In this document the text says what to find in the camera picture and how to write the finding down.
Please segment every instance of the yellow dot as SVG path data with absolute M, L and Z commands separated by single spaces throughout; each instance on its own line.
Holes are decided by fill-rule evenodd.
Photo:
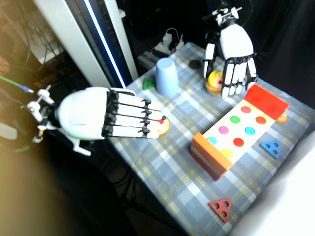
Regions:
M 232 152 L 229 149 L 223 149 L 221 151 L 221 153 L 223 154 L 223 156 L 225 156 L 227 159 L 231 159 L 232 158 Z

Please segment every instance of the blue triangle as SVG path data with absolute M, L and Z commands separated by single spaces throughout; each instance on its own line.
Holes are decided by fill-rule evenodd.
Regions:
M 270 155 L 272 155 L 274 158 L 279 159 L 279 153 L 280 153 L 280 147 L 281 143 L 277 140 L 261 143 L 260 144 L 263 149 L 265 149 L 267 152 L 269 152 Z

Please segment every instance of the led light strip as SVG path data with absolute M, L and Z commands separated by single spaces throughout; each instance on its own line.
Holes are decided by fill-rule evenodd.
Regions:
M 103 45 L 105 47 L 105 50 L 106 50 L 106 52 L 107 52 L 107 54 L 108 54 L 108 56 L 109 56 L 109 58 L 110 58 L 110 60 L 111 60 L 111 62 L 113 64 L 113 66 L 114 66 L 114 69 L 115 69 L 115 71 L 116 71 L 116 73 L 118 75 L 118 78 L 119 78 L 123 88 L 125 89 L 126 88 L 125 83 L 123 81 L 123 78 L 122 78 L 119 70 L 118 70 L 118 67 L 117 67 L 116 62 L 115 62 L 115 60 L 113 58 L 113 55 L 112 55 L 111 51 L 109 50 L 108 44 L 107 44 L 106 39 L 105 39 L 105 37 L 103 35 L 103 32 L 102 32 L 102 30 L 101 30 L 101 28 L 100 28 L 100 26 L 98 24 L 98 21 L 97 21 L 96 16 L 95 16 L 95 14 L 93 12 L 92 6 L 91 6 L 89 0 L 84 0 L 84 3 L 87 6 L 89 14 L 90 14 L 90 16 L 91 16 L 91 18 L 93 20 L 93 23 L 94 23 L 94 25 L 96 27 L 97 33 L 98 33 L 100 39 L 102 40 L 102 43 L 103 43 Z

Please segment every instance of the plaid tablecloth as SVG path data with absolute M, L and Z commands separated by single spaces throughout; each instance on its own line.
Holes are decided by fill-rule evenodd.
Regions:
M 214 181 L 189 153 L 195 133 L 204 133 L 240 102 L 246 92 L 223 100 L 207 93 L 202 69 L 193 70 L 192 59 L 203 60 L 205 50 L 187 43 L 170 57 L 175 61 L 180 90 L 173 97 L 159 95 L 155 88 L 142 90 L 144 78 L 155 77 L 155 68 L 127 88 L 139 97 L 158 100 L 171 128 L 157 140 L 111 138 L 122 158 L 132 167 L 167 211 L 191 235 L 225 235 L 246 212 L 266 186 L 281 163 L 300 138 L 313 128 L 315 111 L 287 93 L 258 80 L 258 85 L 290 104 L 288 122 L 275 123 L 221 179 Z M 217 59 L 215 70 L 223 70 Z M 282 143 L 279 160 L 274 159 L 259 144 L 279 140 Z M 232 199 L 228 223 L 223 223 L 208 203 Z

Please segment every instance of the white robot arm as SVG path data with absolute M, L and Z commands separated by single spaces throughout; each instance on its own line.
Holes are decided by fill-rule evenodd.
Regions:
M 102 140 L 109 136 L 156 139 L 166 119 L 159 111 L 160 103 L 136 97 L 128 89 L 86 88 L 68 95 L 58 106 L 49 97 L 48 89 L 39 90 L 39 99 L 27 105 L 39 122 L 35 143 L 42 141 L 44 130 L 57 129 L 73 143 L 74 151 L 91 155 L 79 147 L 81 140 Z M 48 104 L 42 109 L 41 99 Z
M 225 61 L 221 96 L 240 94 L 242 88 L 249 89 L 257 80 L 256 66 L 253 57 L 252 41 L 243 27 L 236 23 L 239 18 L 235 7 L 216 10 L 212 13 L 220 27 L 220 38 L 209 43 L 206 48 L 204 77 L 208 78 L 213 70 L 216 56 Z

